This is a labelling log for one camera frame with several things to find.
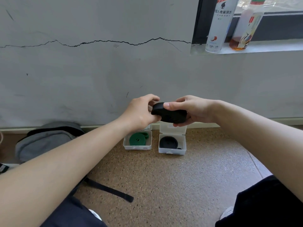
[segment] forearm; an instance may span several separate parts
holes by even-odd
[[[219,102],[215,121],[303,201],[303,131]]]
[[[1,175],[1,226],[40,226],[127,127],[115,120]]]

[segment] gray backpack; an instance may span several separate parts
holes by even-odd
[[[64,143],[67,143],[84,134],[81,127],[73,122],[51,122],[27,133],[27,136],[16,144],[15,156],[21,161],[29,161],[44,154]],[[110,187],[101,185],[85,176],[78,185],[70,192],[74,195],[78,186],[85,181],[89,186],[117,195],[128,202],[134,198]]]

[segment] person's left hand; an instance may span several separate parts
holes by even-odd
[[[137,131],[146,128],[148,125],[161,120],[161,116],[152,115],[149,105],[153,106],[160,98],[153,94],[148,94],[137,99],[133,99],[120,119],[127,121],[130,131]]]

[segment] box lid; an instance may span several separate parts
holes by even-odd
[[[146,128],[142,129],[144,131],[151,131],[152,130],[152,124],[148,125]]]
[[[187,126],[174,127],[172,123],[160,121],[160,133],[172,135],[185,135]]]

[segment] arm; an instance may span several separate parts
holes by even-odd
[[[185,96],[165,104],[168,110],[187,110],[185,126],[215,122],[259,159],[303,202],[303,131],[219,100]]]
[[[133,99],[115,121],[0,175],[1,226],[40,226],[118,141],[161,119],[148,111],[154,100]]]

